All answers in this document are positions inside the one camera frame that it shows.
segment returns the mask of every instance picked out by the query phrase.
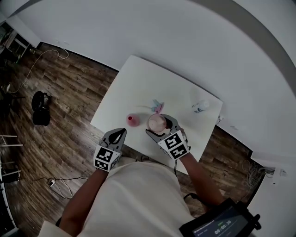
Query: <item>white bottle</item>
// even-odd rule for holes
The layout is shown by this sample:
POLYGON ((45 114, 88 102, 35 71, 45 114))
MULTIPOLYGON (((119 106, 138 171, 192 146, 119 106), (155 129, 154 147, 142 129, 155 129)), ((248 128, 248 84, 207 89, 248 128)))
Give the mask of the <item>white bottle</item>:
POLYGON ((201 100, 197 104, 193 105, 192 108, 195 113, 200 113, 206 111, 209 108, 209 106, 210 103, 208 100, 201 100))

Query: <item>white cable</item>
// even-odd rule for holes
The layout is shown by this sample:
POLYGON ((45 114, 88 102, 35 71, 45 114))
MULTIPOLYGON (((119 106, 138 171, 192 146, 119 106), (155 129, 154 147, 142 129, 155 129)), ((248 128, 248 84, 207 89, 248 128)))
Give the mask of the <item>white cable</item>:
MULTIPOLYGON (((66 57, 61 57, 60 54, 59 54, 59 52, 58 52, 57 50, 47 50, 47 51, 43 52, 42 54, 40 54, 40 56, 38 57, 38 59, 39 59, 43 54, 45 54, 45 53, 47 53, 47 52, 51 52, 51 51, 55 51, 55 52, 57 52, 58 56, 59 56, 61 59, 66 59, 67 57, 69 57, 69 53, 68 53, 67 50, 65 50, 66 53, 68 54, 68 56, 66 56, 66 57)), ((26 77, 26 79, 25 79, 25 82, 24 82, 23 84, 21 84, 20 87, 19 87, 15 92, 7 91, 8 93, 11 93, 11 94, 16 93, 16 92, 19 91, 19 89, 20 89, 23 85, 25 85, 25 86, 28 85, 28 83, 29 83, 29 81, 27 80, 27 79, 28 79, 28 76, 29 76, 29 74, 30 74, 32 68, 35 66, 35 63, 38 61, 38 59, 34 62, 33 66, 31 67, 31 69, 30 69, 30 71, 29 71, 29 73, 28 73, 28 75, 27 75, 27 77, 26 77)))
POLYGON ((267 170, 264 167, 260 167, 259 165, 257 165, 254 162, 251 164, 248 160, 243 161, 242 169, 244 171, 248 172, 248 174, 247 174, 247 185, 249 187, 249 191, 243 198, 241 198, 241 200, 243 200, 245 197, 247 197, 249 195, 249 193, 251 192, 251 189, 253 187, 255 187, 259 183, 262 176, 264 176, 264 175, 267 176, 267 174, 272 174, 272 171, 267 170), (249 169, 248 170, 244 169, 244 162, 249 163, 249 169))
POLYGON ((63 184, 65 184, 65 185, 67 186, 67 188, 69 189, 69 192, 70 192, 70 194, 71 194, 71 197, 65 197, 65 196, 62 194, 62 192, 61 192, 59 186, 57 186, 57 184, 55 183, 55 185, 57 186, 57 188, 58 188, 59 191, 60 191, 61 196, 62 196, 63 198, 65 198, 65 199, 71 199, 71 198, 73 198, 73 194, 72 194, 71 189, 69 188, 69 186, 65 183, 65 181, 64 181, 62 178, 60 178, 60 180, 62 181, 63 184))

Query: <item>sleeve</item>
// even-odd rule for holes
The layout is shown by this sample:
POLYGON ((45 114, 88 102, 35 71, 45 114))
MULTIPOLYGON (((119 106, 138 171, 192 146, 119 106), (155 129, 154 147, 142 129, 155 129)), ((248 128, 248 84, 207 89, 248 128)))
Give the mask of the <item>sleeve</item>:
POLYGON ((55 226, 54 224, 44 221, 38 237, 71 237, 68 233, 55 226))

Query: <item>power strip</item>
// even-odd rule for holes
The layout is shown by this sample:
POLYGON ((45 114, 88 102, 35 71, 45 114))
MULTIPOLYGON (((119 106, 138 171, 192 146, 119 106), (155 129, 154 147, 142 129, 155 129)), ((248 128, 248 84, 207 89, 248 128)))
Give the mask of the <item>power strip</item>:
POLYGON ((54 186, 55 183, 56 183, 56 180, 53 178, 51 181, 48 182, 48 185, 52 187, 54 186))

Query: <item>cable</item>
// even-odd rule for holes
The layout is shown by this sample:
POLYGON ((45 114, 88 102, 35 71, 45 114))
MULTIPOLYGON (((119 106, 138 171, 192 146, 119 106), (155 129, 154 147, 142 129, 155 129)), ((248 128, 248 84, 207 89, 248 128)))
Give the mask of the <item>cable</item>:
MULTIPOLYGON (((45 53, 47 53, 47 52, 51 52, 51 51, 55 51, 55 52, 57 52, 58 56, 59 56, 61 59, 66 59, 67 57, 69 57, 69 53, 68 53, 67 50, 65 50, 66 53, 68 54, 68 56, 66 56, 66 57, 61 57, 61 56, 60 56, 60 53, 59 53, 57 50, 47 50, 47 51, 43 52, 42 54, 40 54, 40 56, 38 57, 38 59, 39 59, 43 54, 45 54, 45 53)), ((38 61, 38 59, 34 62, 33 66, 31 67, 31 69, 30 69, 30 71, 29 71, 29 73, 28 73, 28 75, 27 75, 27 77, 26 77, 24 83, 21 84, 20 87, 19 87, 15 92, 7 91, 8 93, 14 94, 14 93, 18 92, 19 89, 20 89, 23 85, 25 85, 25 86, 28 85, 28 83, 29 83, 29 81, 27 80, 27 79, 28 79, 28 76, 29 76, 29 74, 30 74, 32 68, 35 66, 36 62, 38 61)))
POLYGON ((174 168, 174 172, 175 172, 176 177, 177 177, 177 161, 178 160, 175 161, 175 168, 174 168))
MULTIPOLYGON (((49 186, 49 188, 51 189, 51 187, 50 187, 50 185, 51 185, 51 183, 50 183, 51 181, 50 181, 50 179, 47 179, 47 184, 48 184, 48 186, 49 186)), ((55 194, 57 194, 57 195, 59 195, 61 198, 64 198, 63 196, 61 196, 59 193, 57 193, 55 190, 53 190, 53 189, 51 189, 55 194)))
MULTIPOLYGON (((34 179, 34 180, 31 180, 32 182, 30 182, 30 180, 29 179, 27 179, 27 178, 22 178, 22 179, 19 179, 19 180, 27 180, 30 184, 33 184, 34 183, 34 181, 39 181, 39 180, 42 180, 42 179, 47 179, 47 181, 48 180, 51 180, 51 179, 55 179, 55 180, 57 180, 57 178, 48 178, 48 177, 41 177, 41 178, 38 178, 38 179, 34 179)), ((77 179, 83 179, 83 180, 87 180, 87 176, 80 176, 80 177, 77 177, 77 178, 71 178, 71 179, 63 179, 63 180, 77 180, 77 179)))
POLYGON ((273 171, 268 170, 264 167, 261 167, 259 165, 257 165, 255 162, 253 162, 252 164, 248 161, 248 160, 244 160, 242 163, 242 169, 246 172, 248 172, 247 174, 247 185, 249 187, 249 191, 248 193, 241 198, 240 200, 243 200, 244 198, 246 198, 249 193, 251 192, 251 189, 255 186, 257 186, 257 184, 259 183, 259 181, 261 180, 261 178, 265 175, 268 178, 271 178, 269 176, 267 176, 267 174, 272 175, 273 171), (244 162, 248 162, 249 163, 249 169, 246 170, 244 169, 244 162))
POLYGON ((60 181, 62 181, 62 183, 65 184, 65 185, 67 186, 67 188, 68 188, 68 190, 69 190, 69 192, 70 192, 70 194, 71 194, 71 197, 65 197, 65 196, 62 194, 62 192, 61 192, 61 190, 60 190, 60 187, 55 183, 55 185, 57 186, 57 188, 58 188, 59 191, 60 191, 61 196, 62 196, 63 198, 65 198, 65 199, 71 199, 71 198, 73 198, 73 194, 72 194, 71 189, 69 188, 69 186, 65 183, 65 181, 64 181, 62 178, 60 178, 60 181))
POLYGON ((207 202, 201 201, 201 199, 199 198, 199 196, 196 193, 189 193, 183 199, 185 200, 188 196, 191 196, 193 199, 196 199, 196 200, 200 201, 202 204, 204 204, 207 207, 216 206, 216 205, 209 204, 207 202))

